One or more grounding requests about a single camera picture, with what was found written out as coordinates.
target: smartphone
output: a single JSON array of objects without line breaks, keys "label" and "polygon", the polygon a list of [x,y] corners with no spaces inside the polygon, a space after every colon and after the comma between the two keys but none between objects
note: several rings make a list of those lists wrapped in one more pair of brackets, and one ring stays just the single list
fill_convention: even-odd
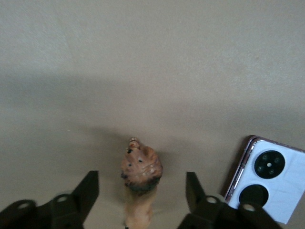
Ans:
[{"label": "smartphone", "polygon": [[251,136],[226,190],[227,204],[256,203],[286,224],[305,191],[305,151]]}]

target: toy pig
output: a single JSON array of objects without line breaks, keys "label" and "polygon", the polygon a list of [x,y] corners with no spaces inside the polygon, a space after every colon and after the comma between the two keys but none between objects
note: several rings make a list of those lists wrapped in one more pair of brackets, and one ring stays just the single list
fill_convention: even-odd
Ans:
[{"label": "toy pig", "polygon": [[146,229],[153,215],[152,202],[163,167],[155,151],[133,137],[122,161],[125,183],[125,228]]}]

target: black circular lens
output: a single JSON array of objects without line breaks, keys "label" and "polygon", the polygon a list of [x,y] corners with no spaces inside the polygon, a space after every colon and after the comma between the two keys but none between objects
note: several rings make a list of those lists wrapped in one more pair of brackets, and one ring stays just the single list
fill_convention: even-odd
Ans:
[{"label": "black circular lens", "polygon": [[250,185],[246,187],[239,195],[239,202],[255,203],[264,206],[269,198],[267,189],[262,185]]},{"label": "black circular lens", "polygon": [[278,176],[285,167],[283,155],[277,151],[270,150],[262,153],[254,164],[256,174],[264,179]]}]

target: figurine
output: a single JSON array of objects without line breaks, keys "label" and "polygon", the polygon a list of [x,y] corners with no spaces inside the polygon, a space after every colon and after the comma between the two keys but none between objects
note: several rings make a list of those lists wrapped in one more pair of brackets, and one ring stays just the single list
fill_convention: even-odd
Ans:
[{"label": "figurine", "polygon": [[125,183],[125,229],[146,229],[153,216],[152,202],[163,167],[155,151],[133,137],[122,161]]}]

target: beige surface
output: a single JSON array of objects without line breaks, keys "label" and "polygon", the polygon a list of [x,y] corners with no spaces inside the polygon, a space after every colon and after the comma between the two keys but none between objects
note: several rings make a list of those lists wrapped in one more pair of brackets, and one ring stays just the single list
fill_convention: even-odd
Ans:
[{"label": "beige surface", "polygon": [[213,194],[245,136],[305,149],[304,41],[305,1],[0,0],[0,208],[98,169],[85,227],[123,228],[137,136],[164,165],[150,228],[177,227],[186,171]]}]

